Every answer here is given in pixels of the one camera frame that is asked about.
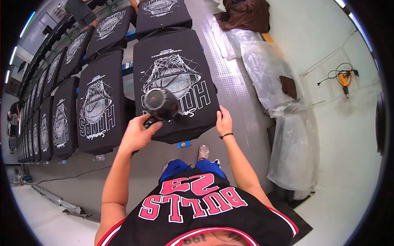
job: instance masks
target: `power cable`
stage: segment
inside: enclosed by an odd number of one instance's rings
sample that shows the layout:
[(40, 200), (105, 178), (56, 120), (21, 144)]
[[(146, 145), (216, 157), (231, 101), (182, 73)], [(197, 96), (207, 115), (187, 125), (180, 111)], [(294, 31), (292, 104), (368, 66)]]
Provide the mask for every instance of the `power cable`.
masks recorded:
[(96, 172), (96, 171), (100, 171), (100, 170), (102, 170), (102, 169), (106, 169), (106, 168), (108, 168), (108, 167), (111, 167), (112, 165), (108, 165), (108, 166), (103, 166), (102, 168), (99, 168), (99, 169), (95, 169), (95, 170), (89, 170), (89, 171), (86, 171), (86, 172), (83, 172), (83, 173), (81, 173), (81, 174), (78, 174), (77, 176), (75, 176), (75, 177), (66, 177), (66, 178), (56, 178), (56, 179), (48, 179), (48, 180), (42, 180), (42, 181), (40, 181), (40, 182), (37, 182), (37, 183), (31, 183), (31, 184), (36, 184), (36, 185), (38, 185), (38, 184), (40, 184), (40, 183), (42, 183), (42, 182), (50, 182), (50, 181), (55, 181), (55, 180), (63, 180), (63, 179), (74, 179), (74, 178), (78, 178), (79, 176), (81, 176), (81, 175), (83, 175), (83, 174), (86, 174), (86, 173), (88, 173), (88, 172)]

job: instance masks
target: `fluorescent light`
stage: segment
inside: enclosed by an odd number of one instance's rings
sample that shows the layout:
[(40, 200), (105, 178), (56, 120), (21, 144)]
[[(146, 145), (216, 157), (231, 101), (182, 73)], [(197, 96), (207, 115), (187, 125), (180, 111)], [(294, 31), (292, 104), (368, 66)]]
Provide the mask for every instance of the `fluorescent light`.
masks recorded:
[(14, 60), (15, 52), (17, 51), (17, 47), (15, 46), (14, 51), (12, 52), (11, 60), (9, 61), (9, 64), (12, 65), (12, 61)]
[(8, 83), (9, 70), (7, 71), (6, 83)]
[(22, 37), (24, 31), (26, 30), (27, 25), (29, 24), (30, 20), (32, 19), (33, 15), (35, 14), (35, 11), (32, 13), (32, 15), (30, 15), (29, 20), (26, 22), (25, 27), (23, 28), (22, 32), (20, 33), (19, 37)]
[(344, 8), (346, 6), (345, 1), (343, 0), (335, 0), (337, 4), (339, 4), (339, 6), (341, 6), (341, 8)]
[(368, 49), (370, 50), (370, 52), (372, 52), (372, 46), (369, 42), (369, 40), (367, 39), (367, 35), (365, 34), (364, 30), (362, 29), (359, 21), (357, 20), (356, 16), (354, 16), (353, 13), (349, 14), (350, 19), (353, 21), (353, 23), (356, 25), (357, 29), (359, 30), (362, 38), (365, 40), (365, 42), (367, 43)]

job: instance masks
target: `red jersey trim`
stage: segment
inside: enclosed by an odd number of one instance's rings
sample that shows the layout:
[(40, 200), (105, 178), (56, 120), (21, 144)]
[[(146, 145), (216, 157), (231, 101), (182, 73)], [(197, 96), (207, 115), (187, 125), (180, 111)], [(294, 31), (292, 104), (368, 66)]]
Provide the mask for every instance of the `red jersey trim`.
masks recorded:
[(98, 242), (97, 246), (106, 246), (109, 241), (115, 236), (116, 233), (118, 233), (118, 230), (122, 227), (122, 223), (125, 221), (126, 218), (122, 219), (119, 221), (117, 224), (111, 227), (109, 231), (107, 231), (106, 234), (100, 239)]
[(283, 220), (285, 220), (287, 224), (289, 224), (290, 228), (291, 228), (292, 231), (293, 231), (293, 237), (294, 237), (295, 235), (297, 235), (297, 233), (298, 233), (298, 227), (296, 226), (296, 224), (294, 224), (294, 222), (292, 222), (289, 218), (286, 217), (286, 215), (282, 214), (281, 212), (276, 211), (275, 209), (272, 209), (272, 208), (270, 208), (270, 207), (268, 207), (268, 206), (266, 206), (266, 207), (267, 207), (269, 210), (271, 210), (271, 212), (273, 212), (274, 214), (278, 215), (278, 216), (281, 217)]
[(180, 246), (182, 244), (183, 239), (187, 239), (192, 236), (197, 236), (203, 233), (211, 232), (211, 231), (231, 231), (235, 232), (239, 235), (241, 235), (248, 243), (250, 246), (259, 246), (259, 244), (251, 238), (248, 234), (244, 233), (243, 231), (234, 229), (234, 228), (229, 228), (229, 227), (211, 227), (211, 228), (200, 228), (196, 229), (193, 231), (190, 231), (188, 233), (185, 233), (175, 239), (173, 239), (171, 242), (167, 243), (165, 246)]

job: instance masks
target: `basketball net print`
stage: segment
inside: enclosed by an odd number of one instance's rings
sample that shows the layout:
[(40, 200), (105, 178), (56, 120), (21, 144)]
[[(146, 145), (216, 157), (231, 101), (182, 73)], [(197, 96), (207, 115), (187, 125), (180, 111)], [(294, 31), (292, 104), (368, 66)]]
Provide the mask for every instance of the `basketball net print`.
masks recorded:
[(103, 80), (98, 80), (81, 98), (79, 119), (80, 135), (89, 140), (104, 137), (105, 133), (115, 127), (115, 107), (110, 92), (112, 88)]
[(53, 73), (55, 72), (56, 67), (57, 67), (58, 64), (59, 64), (60, 57), (61, 57), (61, 54), (57, 55), (56, 58), (53, 60), (51, 66), (50, 66), (50, 68), (49, 68), (48, 81), (47, 81), (47, 83), (49, 83), (49, 81), (52, 79)]
[(126, 10), (123, 10), (121, 12), (117, 12), (111, 16), (108, 16), (100, 22), (96, 28), (96, 32), (98, 35), (95, 35), (96, 37), (99, 37), (98, 40), (106, 38), (110, 33), (113, 32), (114, 28), (117, 25), (120, 25), (122, 22), (123, 17), (126, 14)]
[(37, 124), (34, 124), (34, 130), (33, 130), (33, 150), (34, 154), (38, 154), (38, 135), (37, 135)]
[(41, 122), (41, 150), (43, 152), (47, 152), (49, 147), (49, 138), (48, 138), (48, 125), (46, 123), (46, 118), (43, 118)]
[[(32, 89), (32, 96), (35, 96), (35, 91), (37, 90), (37, 84), (34, 85), (33, 89)], [(33, 106), (34, 104), (34, 98), (30, 99), (30, 107)]]
[(66, 63), (68, 64), (72, 58), (74, 58), (74, 55), (76, 53), (76, 51), (79, 49), (79, 46), (81, 46), (82, 42), (84, 41), (85, 37), (86, 37), (86, 32), (79, 35), (69, 46), (69, 48), (67, 49), (67, 53), (66, 53)]
[(29, 140), (29, 153), (30, 153), (30, 156), (33, 156), (32, 131), (31, 130), (29, 130), (28, 140)]
[(67, 108), (60, 104), (56, 109), (55, 120), (53, 124), (53, 142), (57, 148), (64, 147), (69, 140), (69, 124), (66, 116)]
[(196, 110), (210, 104), (205, 80), (200, 81), (201, 74), (196, 72), (197, 67), (196, 62), (180, 55), (159, 58), (142, 76), (142, 91), (145, 95), (152, 88), (169, 90), (179, 100), (183, 115), (193, 117)]
[(40, 95), (40, 93), (41, 93), (41, 88), (43, 87), (43, 84), (44, 84), (45, 75), (46, 75), (46, 70), (41, 75), (40, 81), (38, 81), (36, 97), (38, 97)]
[(142, 9), (151, 15), (160, 15), (177, 7), (178, 0), (150, 0), (142, 4)]

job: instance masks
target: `tattoo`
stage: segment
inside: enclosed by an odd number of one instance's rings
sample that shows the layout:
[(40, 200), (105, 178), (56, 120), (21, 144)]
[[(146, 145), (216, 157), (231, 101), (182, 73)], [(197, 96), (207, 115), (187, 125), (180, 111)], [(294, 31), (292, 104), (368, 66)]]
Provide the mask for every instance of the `tattoo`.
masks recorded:
[(214, 231), (211, 233), (215, 236), (215, 238), (217, 238), (223, 242), (238, 242), (242, 239), (242, 236), (235, 233), (235, 232), (226, 232), (225, 235), (218, 235)]
[(201, 235), (198, 235), (198, 236), (194, 236), (191, 239), (188, 238), (188, 239), (183, 240), (183, 244), (182, 245), (189, 245), (191, 243), (195, 243), (196, 244), (196, 243), (205, 242), (205, 241), (206, 241), (205, 235), (201, 234)]

